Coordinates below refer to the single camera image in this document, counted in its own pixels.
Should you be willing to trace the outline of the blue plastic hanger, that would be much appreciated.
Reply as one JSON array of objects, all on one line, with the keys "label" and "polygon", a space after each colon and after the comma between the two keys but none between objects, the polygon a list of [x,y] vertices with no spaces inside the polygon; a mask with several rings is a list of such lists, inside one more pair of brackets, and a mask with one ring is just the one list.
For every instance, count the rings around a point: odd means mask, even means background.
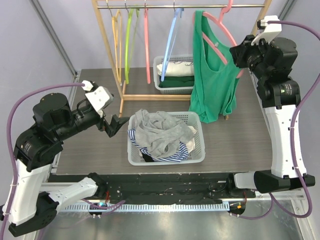
[{"label": "blue plastic hanger", "polygon": [[162,61],[162,69],[161,69],[161,77],[160,77],[161,82],[165,80],[165,75],[169,66],[171,54],[172,54],[176,37],[177,37],[176,25],[178,24],[178,19],[182,17],[183,11],[184,11],[183,8],[176,8],[174,10],[174,15],[173,15],[173,19],[169,29],[169,34],[167,37],[167,43],[166,43],[165,52],[164,52],[163,61]]}]

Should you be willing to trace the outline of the green tank top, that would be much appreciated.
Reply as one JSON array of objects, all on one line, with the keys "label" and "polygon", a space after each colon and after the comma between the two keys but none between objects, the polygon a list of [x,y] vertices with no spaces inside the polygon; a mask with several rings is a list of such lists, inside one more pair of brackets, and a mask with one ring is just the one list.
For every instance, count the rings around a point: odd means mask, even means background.
[{"label": "green tank top", "polygon": [[220,115],[230,115],[237,107],[237,77],[230,47],[214,34],[203,10],[194,13],[193,28],[194,86],[189,111],[203,123],[212,123]]}]

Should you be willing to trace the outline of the yellow plastic hanger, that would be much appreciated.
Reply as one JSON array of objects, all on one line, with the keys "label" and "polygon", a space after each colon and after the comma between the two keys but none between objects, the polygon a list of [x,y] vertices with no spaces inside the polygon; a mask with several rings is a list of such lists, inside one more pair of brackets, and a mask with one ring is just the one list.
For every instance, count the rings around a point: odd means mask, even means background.
[{"label": "yellow plastic hanger", "polygon": [[111,19],[112,33],[115,51],[115,70],[116,78],[120,86],[122,86],[122,14],[117,10],[115,16]]}]

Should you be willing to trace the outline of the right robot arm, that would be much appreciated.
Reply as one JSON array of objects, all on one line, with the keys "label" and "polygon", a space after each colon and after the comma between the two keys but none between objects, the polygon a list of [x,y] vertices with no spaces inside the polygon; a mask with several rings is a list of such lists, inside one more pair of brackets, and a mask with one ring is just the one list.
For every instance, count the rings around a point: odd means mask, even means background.
[{"label": "right robot arm", "polygon": [[247,35],[243,42],[230,49],[236,66],[248,68],[257,78],[257,95],[269,127],[272,164],[269,170],[236,173],[226,184],[226,193],[233,198],[244,189],[260,193],[290,191],[313,187],[314,176],[307,173],[300,145],[299,118],[294,112],[301,102],[300,87],[290,76],[298,57],[294,41],[276,37],[270,42]]}]

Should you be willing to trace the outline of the grey tank top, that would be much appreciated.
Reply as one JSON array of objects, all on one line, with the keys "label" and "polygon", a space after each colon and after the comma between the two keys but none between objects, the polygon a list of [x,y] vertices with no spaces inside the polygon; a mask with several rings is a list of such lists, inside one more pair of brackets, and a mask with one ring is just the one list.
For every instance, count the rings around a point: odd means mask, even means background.
[{"label": "grey tank top", "polygon": [[180,142],[188,143],[194,138],[189,126],[165,111],[149,113],[140,109],[134,114],[135,140],[147,148],[152,157],[165,158],[178,151]]}]

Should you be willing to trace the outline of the blue white striped tank top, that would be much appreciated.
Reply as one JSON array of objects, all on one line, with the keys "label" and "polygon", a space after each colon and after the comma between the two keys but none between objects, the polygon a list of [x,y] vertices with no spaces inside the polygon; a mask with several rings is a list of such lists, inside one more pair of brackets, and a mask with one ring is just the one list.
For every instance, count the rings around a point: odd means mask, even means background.
[{"label": "blue white striped tank top", "polygon": [[[151,156],[151,154],[149,153],[148,149],[146,147],[140,147],[137,143],[136,143],[136,138],[135,138],[135,133],[136,130],[134,128],[129,129],[127,131],[128,133],[128,137],[131,141],[131,143],[138,148],[139,151],[139,155],[142,157],[142,154],[146,154]],[[179,143],[179,148],[177,150],[177,152],[171,156],[167,156],[167,157],[162,157],[162,158],[153,158],[154,163],[155,162],[165,162],[165,163],[180,163],[181,161],[185,161],[187,160],[189,157],[189,153],[186,147],[186,144],[180,142]]]}]

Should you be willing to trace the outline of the lime green hanger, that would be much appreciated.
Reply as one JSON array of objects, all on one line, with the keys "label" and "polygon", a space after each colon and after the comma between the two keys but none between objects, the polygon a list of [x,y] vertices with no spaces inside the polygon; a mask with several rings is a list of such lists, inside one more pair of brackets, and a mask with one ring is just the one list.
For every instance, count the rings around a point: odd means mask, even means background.
[{"label": "lime green hanger", "polygon": [[[133,32],[131,32],[134,14],[135,14],[134,30]],[[129,74],[130,74],[130,68],[131,68],[132,55],[134,51],[133,46],[135,45],[135,40],[136,40],[139,15],[140,15],[139,8],[132,8],[128,12],[126,35],[125,35],[125,51],[124,51],[124,77],[125,77],[125,83],[127,85],[129,84],[129,80],[130,80]]]}]

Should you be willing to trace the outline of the black tank top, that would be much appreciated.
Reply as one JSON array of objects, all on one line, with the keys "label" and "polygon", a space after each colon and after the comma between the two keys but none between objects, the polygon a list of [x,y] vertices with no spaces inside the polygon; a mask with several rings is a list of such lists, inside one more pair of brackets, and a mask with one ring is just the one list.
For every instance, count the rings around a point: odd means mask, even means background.
[{"label": "black tank top", "polygon": [[143,153],[142,154],[142,158],[144,159],[144,161],[146,163],[153,163],[154,162],[153,158],[151,156],[147,155],[147,154]]}]

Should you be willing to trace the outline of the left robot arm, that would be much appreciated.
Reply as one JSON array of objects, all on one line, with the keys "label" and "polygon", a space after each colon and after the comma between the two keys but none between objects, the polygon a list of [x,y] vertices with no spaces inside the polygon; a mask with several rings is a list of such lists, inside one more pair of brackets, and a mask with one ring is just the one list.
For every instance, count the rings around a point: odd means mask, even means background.
[{"label": "left robot arm", "polygon": [[92,126],[113,137],[129,120],[116,115],[110,122],[105,120],[104,108],[113,98],[103,91],[88,92],[77,108],[71,110],[64,94],[51,93],[33,107],[34,124],[20,134],[13,150],[17,181],[1,209],[1,219],[9,221],[8,230],[14,237],[46,227],[60,210],[79,200],[89,197],[100,200],[106,195],[107,182],[95,172],[58,191],[40,188],[65,140]]}]

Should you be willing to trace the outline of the pink hanger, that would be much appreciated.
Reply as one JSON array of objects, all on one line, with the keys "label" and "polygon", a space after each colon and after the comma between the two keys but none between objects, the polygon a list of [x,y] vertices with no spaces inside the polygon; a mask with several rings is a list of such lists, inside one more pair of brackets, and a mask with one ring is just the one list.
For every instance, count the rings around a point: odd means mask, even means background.
[{"label": "pink hanger", "polygon": [[[237,43],[235,41],[235,39],[233,38],[233,36],[231,35],[231,33],[229,32],[229,30],[225,27],[225,25],[223,24],[223,17],[225,13],[228,13],[230,11],[230,9],[232,8],[233,5],[233,1],[229,0],[228,4],[223,7],[220,11],[219,14],[219,18],[214,17],[212,14],[203,11],[202,15],[204,17],[206,17],[207,19],[213,21],[226,35],[226,37],[228,38],[229,42],[232,44],[233,47],[237,46]],[[194,51],[195,51],[195,30],[196,30],[196,11],[193,13],[192,15],[192,23],[193,23],[193,41],[192,41],[192,53],[193,53],[193,60],[195,59],[195,55],[194,55]],[[214,52],[217,54],[217,56],[221,59],[221,61],[227,65],[228,61],[225,58],[225,56],[223,55],[223,53],[221,53],[221,51],[218,49],[218,47],[210,40],[210,38],[202,31],[201,32],[201,37],[203,40],[205,40],[205,42],[208,43],[208,45],[214,50]]]},{"label": "pink hanger", "polygon": [[148,22],[148,9],[144,9],[144,46],[145,46],[145,69],[147,83],[151,83],[150,71],[150,53],[149,53],[149,22]]}]

